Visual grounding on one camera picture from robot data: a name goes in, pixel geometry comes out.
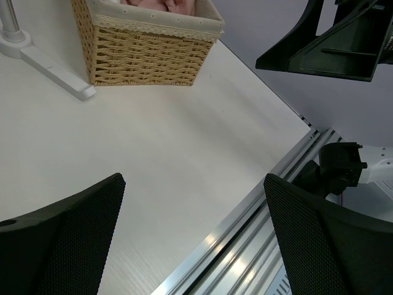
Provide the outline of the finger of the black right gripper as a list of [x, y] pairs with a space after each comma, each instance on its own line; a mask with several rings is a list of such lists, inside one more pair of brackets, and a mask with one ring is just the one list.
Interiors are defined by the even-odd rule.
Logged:
[[323, 1], [308, 1], [299, 21], [258, 57], [257, 69], [370, 82], [392, 64], [392, 1], [335, 1], [333, 25], [316, 33]]

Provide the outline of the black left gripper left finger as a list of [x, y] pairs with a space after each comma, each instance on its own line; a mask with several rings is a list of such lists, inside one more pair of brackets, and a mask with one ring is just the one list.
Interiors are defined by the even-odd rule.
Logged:
[[97, 294], [125, 186], [116, 173], [1, 221], [1, 294]]

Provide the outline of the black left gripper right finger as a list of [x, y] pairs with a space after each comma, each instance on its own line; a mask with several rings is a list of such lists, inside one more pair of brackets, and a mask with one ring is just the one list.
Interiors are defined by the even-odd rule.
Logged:
[[392, 223], [272, 173], [263, 186], [292, 294], [392, 294]]

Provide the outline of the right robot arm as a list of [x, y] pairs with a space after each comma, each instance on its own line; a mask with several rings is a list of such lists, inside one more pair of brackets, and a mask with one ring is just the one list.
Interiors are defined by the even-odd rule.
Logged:
[[[317, 33], [322, 1], [309, 1], [299, 21], [256, 61], [257, 69], [369, 82], [392, 61], [391, 1], [337, 1], [332, 26]], [[392, 149], [329, 143], [291, 180], [315, 196], [340, 196], [349, 187], [392, 179]]]

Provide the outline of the pink cloth in basket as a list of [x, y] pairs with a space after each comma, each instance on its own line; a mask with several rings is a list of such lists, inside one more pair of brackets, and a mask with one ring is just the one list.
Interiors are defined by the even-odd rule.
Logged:
[[194, 0], [121, 0], [120, 3], [181, 15], [195, 15]]

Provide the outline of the white garment rack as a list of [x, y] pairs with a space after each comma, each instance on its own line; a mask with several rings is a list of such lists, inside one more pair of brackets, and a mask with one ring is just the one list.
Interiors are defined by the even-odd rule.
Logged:
[[19, 27], [12, 1], [1, 1], [1, 24], [3, 55], [23, 60], [80, 101], [96, 93], [93, 85], [59, 65], [33, 44], [31, 36]]

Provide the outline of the wicker laundry basket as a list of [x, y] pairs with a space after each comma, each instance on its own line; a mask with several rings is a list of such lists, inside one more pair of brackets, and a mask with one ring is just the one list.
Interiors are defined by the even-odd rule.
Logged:
[[225, 25], [212, 1], [195, 1], [193, 16], [120, 1], [71, 5], [95, 86], [193, 85]]

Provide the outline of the aluminium front rail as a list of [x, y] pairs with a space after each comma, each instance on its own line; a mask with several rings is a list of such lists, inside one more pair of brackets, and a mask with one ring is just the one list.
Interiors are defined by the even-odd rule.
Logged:
[[154, 294], [244, 294], [255, 276], [280, 267], [263, 183], [165, 279]]

